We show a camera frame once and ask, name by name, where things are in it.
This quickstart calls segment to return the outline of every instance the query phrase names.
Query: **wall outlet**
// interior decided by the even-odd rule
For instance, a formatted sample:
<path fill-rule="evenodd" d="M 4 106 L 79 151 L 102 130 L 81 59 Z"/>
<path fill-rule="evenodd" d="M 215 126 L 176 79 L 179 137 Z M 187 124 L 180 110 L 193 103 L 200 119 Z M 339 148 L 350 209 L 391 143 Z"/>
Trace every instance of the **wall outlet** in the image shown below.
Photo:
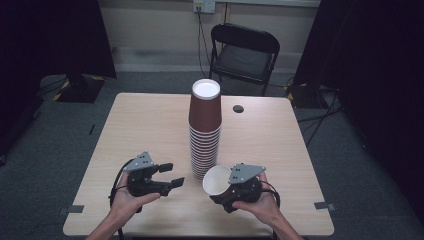
<path fill-rule="evenodd" d="M 193 0 L 193 12 L 215 13 L 215 0 Z"/>

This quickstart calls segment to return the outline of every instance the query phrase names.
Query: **hand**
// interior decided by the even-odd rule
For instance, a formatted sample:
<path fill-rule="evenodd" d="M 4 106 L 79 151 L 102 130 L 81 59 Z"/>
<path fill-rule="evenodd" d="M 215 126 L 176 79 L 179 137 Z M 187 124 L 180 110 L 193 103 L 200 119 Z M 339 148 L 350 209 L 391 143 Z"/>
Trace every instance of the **hand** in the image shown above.
<path fill-rule="evenodd" d="M 125 187 L 128 181 L 128 173 L 123 173 L 119 180 L 112 207 L 108 215 L 86 238 L 87 240 L 109 239 L 118 229 L 122 228 L 135 212 L 143 205 L 160 198 L 159 193 L 150 193 L 141 197 L 133 197 Z"/>
<path fill-rule="evenodd" d="M 259 181 L 268 182 L 264 172 L 259 174 Z M 266 183 L 262 183 L 262 188 L 268 190 L 271 189 Z M 233 207 L 253 213 L 259 221 L 267 225 L 270 225 L 278 218 L 282 217 L 274 196 L 270 192 L 262 193 L 259 200 L 255 203 L 236 201 L 233 203 Z"/>

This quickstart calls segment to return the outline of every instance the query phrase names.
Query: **wooden table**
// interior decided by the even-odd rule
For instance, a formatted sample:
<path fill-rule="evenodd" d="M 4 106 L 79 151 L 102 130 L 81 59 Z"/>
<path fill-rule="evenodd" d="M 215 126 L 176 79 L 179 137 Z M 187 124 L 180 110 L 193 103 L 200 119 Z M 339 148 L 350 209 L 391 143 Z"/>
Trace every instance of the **wooden table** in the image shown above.
<path fill-rule="evenodd" d="M 126 236 L 269 236 L 272 229 L 242 210 L 228 214 L 212 202 L 193 177 L 190 165 L 188 110 L 190 95 L 121 93 L 116 97 L 73 205 L 66 235 L 88 235 L 109 211 L 110 189 L 128 160 L 147 150 L 156 164 L 174 163 L 155 181 L 185 177 L 168 197 L 143 207 L 126 224 Z M 234 105 L 244 107 L 235 113 Z M 303 236 L 331 235 L 324 198 L 299 126 L 285 98 L 222 96 L 218 164 L 267 167 L 268 181 L 281 195 L 281 210 Z"/>

